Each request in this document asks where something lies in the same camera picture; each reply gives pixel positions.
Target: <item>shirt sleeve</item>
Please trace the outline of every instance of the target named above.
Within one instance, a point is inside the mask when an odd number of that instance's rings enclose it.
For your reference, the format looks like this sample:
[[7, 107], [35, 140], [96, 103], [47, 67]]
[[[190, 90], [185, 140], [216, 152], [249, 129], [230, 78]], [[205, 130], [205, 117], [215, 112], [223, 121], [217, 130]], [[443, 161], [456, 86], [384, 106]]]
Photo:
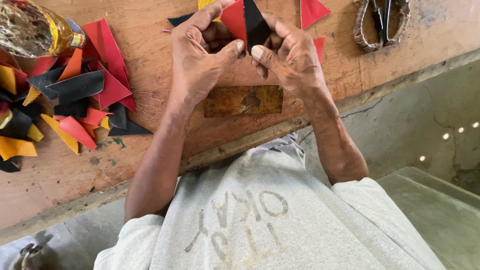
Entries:
[[120, 230], [117, 244], [98, 254], [94, 269], [149, 269], [163, 220], [158, 215], [129, 220]]
[[445, 269], [395, 202], [374, 180], [337, 183], [332, 191], [363, 215], [425, 269]]

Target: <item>forearm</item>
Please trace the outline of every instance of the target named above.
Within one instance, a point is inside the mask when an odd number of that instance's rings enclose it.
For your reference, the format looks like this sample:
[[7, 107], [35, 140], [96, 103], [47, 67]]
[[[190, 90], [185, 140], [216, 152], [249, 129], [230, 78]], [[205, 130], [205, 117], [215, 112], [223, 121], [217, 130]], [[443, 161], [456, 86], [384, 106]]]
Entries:
[[125, 222], [147, 214], [165, 215], [173, 198], [190, 115], [189, 106], [169, 101], [152, 143], [140, 162], [125, 200]]
[[332, 185], [359, 181], [368, 176], [367, 164], [346, 131], [331, 97], [325, 97], [329, 93], [324, 87], [304, 103], [315, 133], [320, 162]]

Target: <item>bottle label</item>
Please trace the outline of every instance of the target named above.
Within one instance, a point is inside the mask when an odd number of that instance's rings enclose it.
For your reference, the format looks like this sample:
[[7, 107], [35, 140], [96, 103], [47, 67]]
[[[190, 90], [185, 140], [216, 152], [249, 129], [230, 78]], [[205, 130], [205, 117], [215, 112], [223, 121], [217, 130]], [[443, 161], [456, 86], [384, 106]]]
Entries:
[[68, 22], [70, 25], [70, 28], [72, 29], [73, 36], [72, 40], [70, 41], [70, 45], [73, 47], [81, 48], [85, 45], [85, 33], [84, 31], [78, 26], [78, 24], [74, 23], [72, 20], [69, 18], [64, 19]]

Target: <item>man's left hand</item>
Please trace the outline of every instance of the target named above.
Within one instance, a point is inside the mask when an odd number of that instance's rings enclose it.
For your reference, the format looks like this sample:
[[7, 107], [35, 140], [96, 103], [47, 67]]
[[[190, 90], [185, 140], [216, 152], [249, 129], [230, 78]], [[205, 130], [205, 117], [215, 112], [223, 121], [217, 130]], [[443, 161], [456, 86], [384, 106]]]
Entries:
[[212, 22], [233, 2], [218, 0], [173, 29], [170, 101], [193, 110], [224, 70], [246, 56], [245, 43], [223, 23]]

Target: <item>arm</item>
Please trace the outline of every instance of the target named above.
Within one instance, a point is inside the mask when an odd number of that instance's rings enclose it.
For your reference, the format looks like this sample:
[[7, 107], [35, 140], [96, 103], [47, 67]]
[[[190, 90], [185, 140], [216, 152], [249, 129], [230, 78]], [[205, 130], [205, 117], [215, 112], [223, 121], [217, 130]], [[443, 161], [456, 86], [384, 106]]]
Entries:
[[368, 176], [362, 154], [348, 135], [325, 83], [312, 37], [287, 20], [263, 14], [274, 33], [252, 48], [252, 64], [267, 79], [272, 71], [289, 93], [303, 100], [317, 140], [318, 155], [332, 185]]
[[223, 24], [212, 22], [233, 1], [220, 0], [206, 6], [172, 32], [170, 96], [160, 126], [128, 189], [125, 222], [148, 214], [166, 215], [193, 109], [208, 95], [225, 68], [245, 57], [244, 42], [233, 40]]

